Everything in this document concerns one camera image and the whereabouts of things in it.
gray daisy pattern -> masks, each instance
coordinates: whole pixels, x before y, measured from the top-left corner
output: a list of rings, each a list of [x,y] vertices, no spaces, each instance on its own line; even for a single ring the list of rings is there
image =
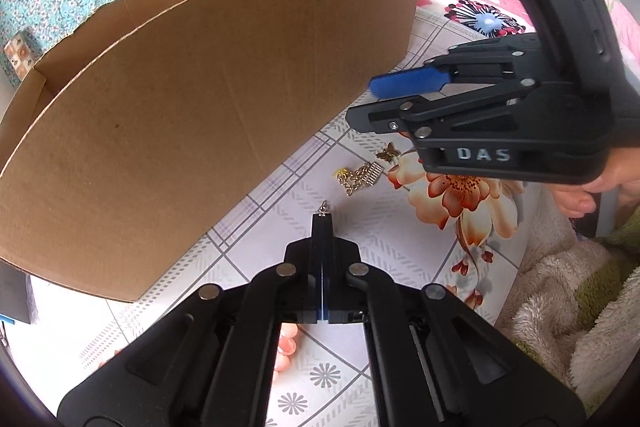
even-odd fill
[[[329,363],[320,364],[319,367],[314,367],[313,371],[309,373],[311,375],[311,381],[314,385],[319,385],[323,389],[325,387],[331,387],[338,383],[340,380],[340,369],[336,369],[335,365],[329,365]]]
[[[305,412],[305,409],[309,407],[307,404],[307,400],[301,394],[287,393],[286,396],[283,394],[278,400],[278,407],[282,409],[282,412],[295,414],[296,416],[302,412]]]

cardboard box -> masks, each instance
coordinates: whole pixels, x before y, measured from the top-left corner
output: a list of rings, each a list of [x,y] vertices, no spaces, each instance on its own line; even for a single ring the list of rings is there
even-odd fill
[[[36,63],[2,119],[0,257],[139,298],[404,57],[415,3],[103,6]]]

floral tablecloth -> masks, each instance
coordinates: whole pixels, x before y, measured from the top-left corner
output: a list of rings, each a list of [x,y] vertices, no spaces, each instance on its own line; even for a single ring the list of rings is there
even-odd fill
[[[418,9],[406,58],[420,66],[454,44],[481,36]],[[449,85],[447,96],[464,89]],[[357,102],[371,101],[364,94]],[[282,261],[291,241],[307,237],[322,200],[335,233],[356,242],[365,263],[400,283],[446,284],[493,323],[524,254],[538,186],[485,178],[425,174],[411,142],[390,138],[403,153],[387,164],[376,153],[389,136],[351,130],[344,112],[215,224],[140,301],[118,303],[33,279],[36,325],[7,326],[14,360],[53,411],[83,378],[207,282],[224,288],[248,282]],[[378,161],[385,174],[348,197],[336,181],[342,168]],[[376,425],[369,360],[361,325],[307,325],[296,337],[291,367],[271,388],[267,425]]]

white lettering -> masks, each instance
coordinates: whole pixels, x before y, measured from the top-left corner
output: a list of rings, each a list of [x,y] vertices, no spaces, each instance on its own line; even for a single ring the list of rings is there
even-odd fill
[[[476,160],[489,160],[489,161],[491,161],[491,156],[489,156],[489,153],[486,151],[486,149],[480,149],[478,151],[478,156],[476,156]]]
[[[458,158],[460,158],[461,160],[471,159],[471,149],[467,149],[466,147],[459,147]]]
[[[509,149],[498,149],[496,152],[498,162],[508,162],[511,159]]]

butterfly charm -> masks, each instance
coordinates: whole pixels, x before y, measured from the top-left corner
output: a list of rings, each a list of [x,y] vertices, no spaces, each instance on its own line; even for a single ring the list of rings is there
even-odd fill
[[[376,158],[391,163],[399,155],[400,151],[394,147],[393,142],[389,142],[381,152],[376,153]]]

